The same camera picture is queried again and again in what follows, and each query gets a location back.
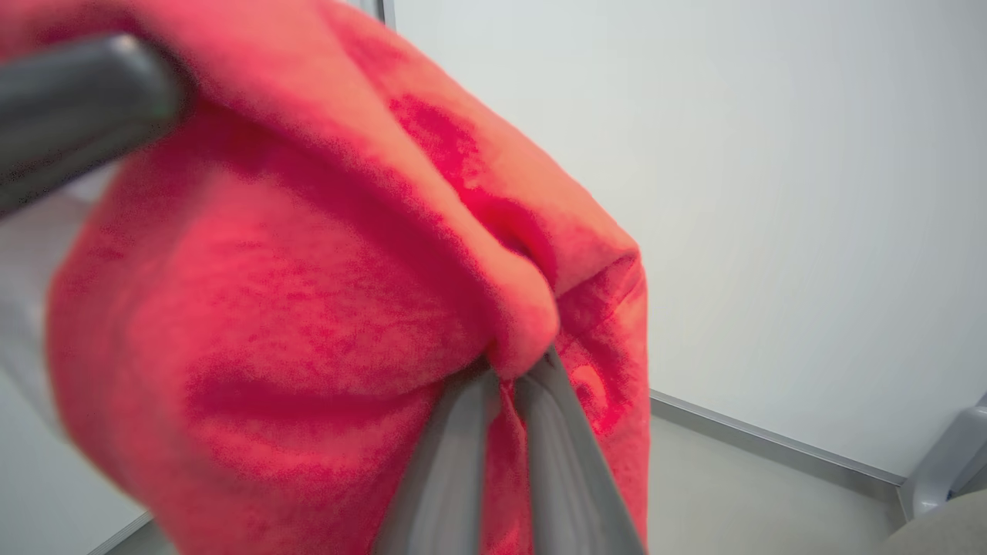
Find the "dark grey pointed right gripper left finger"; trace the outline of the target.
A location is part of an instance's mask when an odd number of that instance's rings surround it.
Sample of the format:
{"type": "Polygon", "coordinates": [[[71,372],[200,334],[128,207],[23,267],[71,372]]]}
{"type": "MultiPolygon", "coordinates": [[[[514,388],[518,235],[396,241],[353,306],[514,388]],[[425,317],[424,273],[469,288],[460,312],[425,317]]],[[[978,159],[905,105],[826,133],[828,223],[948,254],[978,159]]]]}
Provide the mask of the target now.
{"type": "Polygon", "coordinates": [[[90,36],[3,62],[1,214],[159,140],[184,116],[186,70],[133,35],[90,36]]]}

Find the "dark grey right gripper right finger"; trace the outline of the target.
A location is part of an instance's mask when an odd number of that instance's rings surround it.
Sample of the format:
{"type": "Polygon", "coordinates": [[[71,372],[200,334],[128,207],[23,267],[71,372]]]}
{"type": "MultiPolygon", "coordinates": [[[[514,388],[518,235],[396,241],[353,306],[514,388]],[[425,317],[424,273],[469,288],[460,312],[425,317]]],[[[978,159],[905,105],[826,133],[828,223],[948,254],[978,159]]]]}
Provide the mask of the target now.
{"type": "Polygon", "coordinates": [[[612,471],[556,348],[516,383],[527,432],[536,554],[644,554],[612,471]]]}

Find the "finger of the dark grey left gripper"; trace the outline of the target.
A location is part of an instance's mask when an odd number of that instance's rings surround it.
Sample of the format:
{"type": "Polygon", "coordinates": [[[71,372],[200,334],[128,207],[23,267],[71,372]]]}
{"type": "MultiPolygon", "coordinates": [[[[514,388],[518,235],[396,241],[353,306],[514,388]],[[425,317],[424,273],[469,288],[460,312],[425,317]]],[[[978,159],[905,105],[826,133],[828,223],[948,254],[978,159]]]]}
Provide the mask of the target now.
{"type": "Polygon", "coordinates": [[[487,433],[498,380],[487,361],[447,379],[373,546],[374,554],[482,550],[487,433]]]}

